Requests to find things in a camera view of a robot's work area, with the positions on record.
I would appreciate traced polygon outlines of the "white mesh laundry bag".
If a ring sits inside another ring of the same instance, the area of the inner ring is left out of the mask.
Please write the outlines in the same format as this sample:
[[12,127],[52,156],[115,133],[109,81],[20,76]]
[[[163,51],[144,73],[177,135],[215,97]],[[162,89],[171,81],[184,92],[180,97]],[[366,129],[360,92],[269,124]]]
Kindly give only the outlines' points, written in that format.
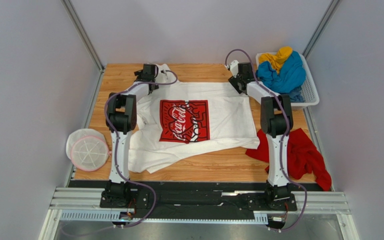
[[72,164],[85,172],[100,169],[111,154],[105,136],[90,128],[72,132],[67,138],[65,152]]

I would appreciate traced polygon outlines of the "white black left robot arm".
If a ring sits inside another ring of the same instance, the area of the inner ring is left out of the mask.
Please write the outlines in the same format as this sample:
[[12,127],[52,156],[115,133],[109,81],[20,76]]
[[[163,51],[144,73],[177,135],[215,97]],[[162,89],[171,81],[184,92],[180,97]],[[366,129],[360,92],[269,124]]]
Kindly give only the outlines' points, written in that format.
[[156,191],[144,183],[130,180],[128,162],[132,131],[137,125],[137,101],[158,88],[156,77],[159,67],[145,63],[143,69],[134,72],[136,80],[128,89],[112,92],[104,105],[105,123],[111,132],[112,139],[112,176],[101,194],[101,208],[126,208],[132,204],[132,185],[139,187],[140,193],[147,188],[152,194],[153,203],[157,201]]

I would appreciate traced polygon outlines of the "white Coca-Cola print t-shirt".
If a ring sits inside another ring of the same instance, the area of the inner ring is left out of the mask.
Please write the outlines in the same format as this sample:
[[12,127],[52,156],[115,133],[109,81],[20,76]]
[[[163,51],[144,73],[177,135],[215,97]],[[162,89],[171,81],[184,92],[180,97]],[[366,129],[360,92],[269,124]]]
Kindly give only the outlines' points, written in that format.
[[154,173],[180,160],[215,151],[259,146],[245,94],[228,82],[170,82],[137,102],[128,168]]

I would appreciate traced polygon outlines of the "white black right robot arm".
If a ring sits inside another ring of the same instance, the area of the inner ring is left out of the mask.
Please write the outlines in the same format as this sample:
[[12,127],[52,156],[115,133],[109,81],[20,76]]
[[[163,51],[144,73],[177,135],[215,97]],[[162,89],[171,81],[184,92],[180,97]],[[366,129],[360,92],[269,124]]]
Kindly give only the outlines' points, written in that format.
[[269,152],[269,172],[266,183],[265,204],[279,208],[290,196],[291,182],[287,170],[287,148],[292,128],[292,109],[287,95],[278,94],[267,88],[256,77],[250,62],[237,60],[227,64],[231,72],[229,83],[239,94],[246,94],[260,103],[260,126],[265,133]]

